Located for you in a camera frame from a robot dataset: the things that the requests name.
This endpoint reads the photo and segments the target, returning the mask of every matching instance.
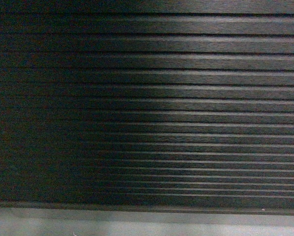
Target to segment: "horizontal slat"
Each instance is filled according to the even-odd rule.
[[[0,97],[0,107],[108,110],[294,112],[294,101],[206,99],[105,99],[89,97]]]
[[[0,68],[0,82],[225,84],[294,86],[291,72],[229,72],[202,70],[89,70]]]
[[[0,15],[0,33],[294,34],[294,17]]]
[[[128,0],[95,0],[57,2],[27,1],[0,2],[0,12],[43,12],[43,13],[294,13],[294,0],[144,0],[136,3]]]
[[[284,169],[236,169],[236,168],[164,168],[164,167],[117,167],[117,166],[97,166],[97,167],[84,167],[84,166],[51,166],[45,165],[33,166],[30,169],[17,168],[11,172],[11,176],[23,178],[28,177],[28,173],[41,173],[41,176],[47,177],[51,174],[65,177],[74,173],[74,178],[92,178],[97,174],[119,174],[119,175],[172,175],[172,176],[236,176],[236,177],[292,177],[294,178],[294,170]]]
[[[180,151],[113,151],[93,149],[58,149],[48,148],[48,155],[45,156],[45,149],[26,149],[21,146],[0,149],[0,163],[8,163],[9,160],[37,161],[53,160],[62,163],[67,160],[87,161],[93,158],[106,160],[172,160],[172,161],[267,161],[267,162],[294,162],[294,154],[291,153],[242,153],[240,150],[234,152],[180,152]]]
[[[82,160],[80,164],[73,163],[73,166],[91,168],[91,167],[134,167],[134,168],[190,168],[190,170],[199,169],[257,169],[257,170],[294,170],[294,162],[206,162],[201,161],[168,161],[168,160],[122,160],[122,159],[93,159],[93,160]]]
[[[168,189],[143,189],[143,188],[137,188],[137,189],[116,189],[116,188],[99,188],[96,189],[99,193],[106,193],[106,194],[135,194],[135,195],[173,195],[173,196],[202,196],[202,197],[212,197],[212,196],[219,196],[219,197],[273,197],[273,198],[294,198],[293,192],[266,192],[266,191],[204,191],[204,190],[168,190]]]
[[[82,181],[89,181],[89,178],[81,178]],[[256,176],[192,176],[192,175],[145,175],[145,174],[98,174],[96,180],[121,180],[121,181],[185,181],[188,183],[197,181],[218,182],[218,183],[285,183],[294,184],[294,177],[256,177]]]
[[[97,122],[90,120],[39,120],[0,122],[0,131],[102,131],[102,132],[176,132],[216,134],[273,134],[294,135],[290,124],[240,124],[240,123],[179,123],[179,122]]]
[[[209,183],[209,182],[153,182],[153,181],[94,181],[93,186],[109,187],[158,187],[158,188],[203,188],[203,189],[255,189],[255,190],[294,190],[294,185],[290,184],[261,184],[261,183]]]
[[[225,144],[294,144],[294,136],[181,134],[181,133],[78,133],[76,139],[100,142],[169,142],[169,143],[225,143]]]
[[[170,143],[225,143],[225,144],[294,144],[294,135],[238,135],[196,133],[120,133],[89,131],[0,130],[0,139],[12,143],[34,142],[170,142]]]
[[[25,188],[24,185],[18,186],[18,189],[20,191],[23,191]],[[80,186],[80,185],[67,185],[67,186],[42,186],[40,190],[45,190],[45,191],[54,191],[54,192],[59,192],[59,191],[65,191],[69,193],[79,193],[79,194],[85,194],[87,192],[105,192],[107,194],[112,193],[112,194],[156,194],[156,195],[161,195],[161,194],[168,194],[168,195],[193,195],[193,196],[211,196],[211,195],[222,195],[226,196],[229,195],[231,196],[250,196],[250,197],[277,197],[277,198],[294,198],[294,190],[227,190],[227,189],[216,189],[216,190],[211,190],[211,189],[176,189],[176,188],[118,188],[118,187],[87,187],[87,186]]]
[[[135,143],[135,142],[96,142],[60,140],[4,140],[0,139],[0,148],[60,148],[60,149],[94,149],[119,151],[186,151],[186,152],[255,152],[255,153],[294,153],[294,145],[272,144],[225,144],[225,143]]]
[[[294,88],[0,83],[0,95],[294,99]]]
[[[161,121],[294,124],[294,113],[230,113],[185,111],[88,111],[68,109],[13,109],[0,108],[0,122],[20,120],[93,120],[93,121]]]
[[[294,56],[0,53],[0,67],[294,70]]]
[[[104,181],[104,180],[95,180],[95,181],[73,181],[72,179],[53,179],[53,186],[67,186],[71,187],[85,187],[89,188],[90,186],[94,188],[98,187],[120,187],[120,188],[171,188],[171,189],[211,189],[211,190],[238,190],[238,191],[273,191],[273,192],[284,192],[284,191],[294,191],[294,184],[268,184],[268,183],[217,183],[217,182],[159,182],[159,181]],[[26,183],[17,182],[15,179],[11,179],[8,185],[17,184],[18,186],[25,186]],[[38,185],[39,182],[32,183],[30,185]]]
[[[85,130],[105,132],[181,132],[219,134],[287,134],[294,135],[294,125],[274,124],[222,124],[222,123],[176,123],[176,122],[74,122],[50,123],[51,129]]]
[[[24,188],[22,191],[7,190],[0,185],[0,200],[9,199],[9,201],[26,200],[27,202],[41,202],[41,203],[76,203],[76,204],[99,204],[104,206],[133,206],[130,210],[139,207],[141,210],[154,209],[154,206],[176,206],[176,207],[213,207],[213,208],[227,208],[237,209],[238,206],[246,207],[246,212],[251,212],[249,209],[262,209],[266,206],[267,209],[277,209],[281,204],[284,207],[294,211],[294,198],[284,199],[285,197],[271,197],[263,196],[257,197],[255,195],[169,195],[169,194],[112,194],[112,193],[96,193],[92,191],[80,194],[78,191],[62,194],[62,191],[53,191],[48,188]]]
[[[140,167],[93,167],[70,168],[76,177],[89,177],[102,174],[137,174],[142,175],[221,175],[221,176],[256,176],[256,177],[294,177],[294,170],[255,170],[255,169],[202,169],[202,168],[140,168]]]
[[[294,153],[294,145],[263,144],[210,144],[210,143],[132,143],[132,142],[85,142],[85,148],[98,150],[128,151],[198,151],[198,152],[256,152]]]
[[[0,51],[294,54],[294,38],[0,34]]]

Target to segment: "dark gray panel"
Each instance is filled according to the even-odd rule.
[[[83,0],[0,3],[0,12],[62,13],[294,13],[294,0]]]
[[[204,123],[294,124],[294,113],[230,113],[185,111],[92,111],[0,108],[0,122],[18,120],[160,121]]]
[[[0,67],[294,70],[294,56],[0,53]]]
[[[0,51],[294,54],[294,38],[0,34]]]
[[[11,120],[0,122],[0,133],[49,131],[99,132],[165,132],[198,134],[255,134],[294,135],[294,124],[242,124],[242,123],[187,123],[187,122],[97,122],[86,120]]]
[[[0,33],[294,35],[294,17],[0,15]]]
[[[0,68],[0,82],[294,86],[294,72]]]
[[[10,95],[30,96],[92,96],[149,98],[240,98],[294,99],[294,88],[232,87],[232,86],[98,86],[0,83],[0,102]]]
[[[0,106],[10,108],[67,108],[98,110],[175,110],[228,112],[294,112],[294,101],[217,100],[176,98],[91,98],[46,96],[0,96]]]

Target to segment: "light gray floor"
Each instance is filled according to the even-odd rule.
[[[294,216],[0,208],[0,236],[294,236]]]

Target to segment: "dark grooved board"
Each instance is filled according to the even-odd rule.
[[[0,3],[23,204],[294,215],[294,1]]]

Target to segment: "ribbed surface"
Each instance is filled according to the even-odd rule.
[[[294,209],[285,2],[0,5],[0,201]]]

